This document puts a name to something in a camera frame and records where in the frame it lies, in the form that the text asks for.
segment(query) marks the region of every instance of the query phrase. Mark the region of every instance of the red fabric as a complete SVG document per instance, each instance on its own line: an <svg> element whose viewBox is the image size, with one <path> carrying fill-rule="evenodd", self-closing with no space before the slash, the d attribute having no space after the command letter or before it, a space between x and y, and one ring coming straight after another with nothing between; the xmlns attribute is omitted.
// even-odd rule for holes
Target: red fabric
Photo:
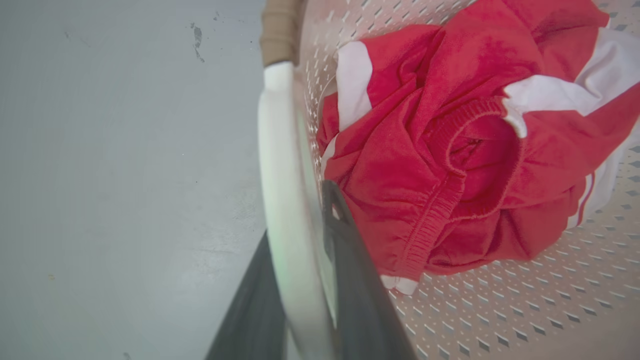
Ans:
<svg viewBox="0 0 640 360"><path fill-rule="evenodd" d="M608 20L590 0L479 0L443 27L363 40L372 110L339 133L325 178L381 274L531 259L558 239L585 176L630 133L640 88L587 117L526 113L524 139L502 119L502 89L535 74L574 81ZM329 95L322 150L338 118Z"/></svg>

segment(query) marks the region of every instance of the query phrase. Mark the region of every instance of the basket handle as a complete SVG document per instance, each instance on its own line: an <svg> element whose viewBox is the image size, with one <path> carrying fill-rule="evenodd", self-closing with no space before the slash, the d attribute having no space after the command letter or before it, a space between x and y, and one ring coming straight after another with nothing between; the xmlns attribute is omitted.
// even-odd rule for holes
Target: basket handle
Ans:
<svg viewBox="0 0 640 360"><path fill-rule="evenodd" d="M305 3L305 0L267 0L260 37L265 67L281 61L298 64L300 19Z"/></svg>

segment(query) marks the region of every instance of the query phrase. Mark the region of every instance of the floor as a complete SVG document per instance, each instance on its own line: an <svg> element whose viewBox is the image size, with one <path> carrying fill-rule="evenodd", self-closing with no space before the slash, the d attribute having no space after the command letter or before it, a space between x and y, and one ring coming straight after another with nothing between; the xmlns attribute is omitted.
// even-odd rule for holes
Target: floor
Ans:
<svg viewBox="0 0 640 360"><path fill-rule="evenodd" d="M0 358L201 359L264 231L262 0L0 3Z"/></svg>

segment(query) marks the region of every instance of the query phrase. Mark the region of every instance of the plastic basket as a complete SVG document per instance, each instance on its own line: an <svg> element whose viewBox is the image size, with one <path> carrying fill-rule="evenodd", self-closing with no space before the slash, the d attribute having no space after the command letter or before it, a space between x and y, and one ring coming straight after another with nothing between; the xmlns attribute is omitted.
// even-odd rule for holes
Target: plastic basket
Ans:
<svg viewBox="0 0 640 360"><path fill-rule="evenodd" d="M640 30L640 2L601 0L611 27ZM335 273L322 249L324 95L336 50L409 24L443 24L474 0L269 0L259 106L264 205L282 302L299 351L329 359ZM636 359L640 354L640 147L628 150L610 203L535 261L425 274L391 291L422 359Z"/></svg>

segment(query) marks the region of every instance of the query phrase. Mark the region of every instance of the clothing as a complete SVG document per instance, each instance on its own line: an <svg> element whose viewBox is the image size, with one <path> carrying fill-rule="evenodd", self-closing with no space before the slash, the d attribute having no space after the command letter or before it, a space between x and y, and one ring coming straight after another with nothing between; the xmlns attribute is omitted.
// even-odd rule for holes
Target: clothing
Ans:
<svg viewBox="0 0 640 360"><path fill-rule="evenodd" d="M606 203L640 133L640 40L608 21L589 0L478 0L339 49L321 171L385 282L532 259Z"/></svg>

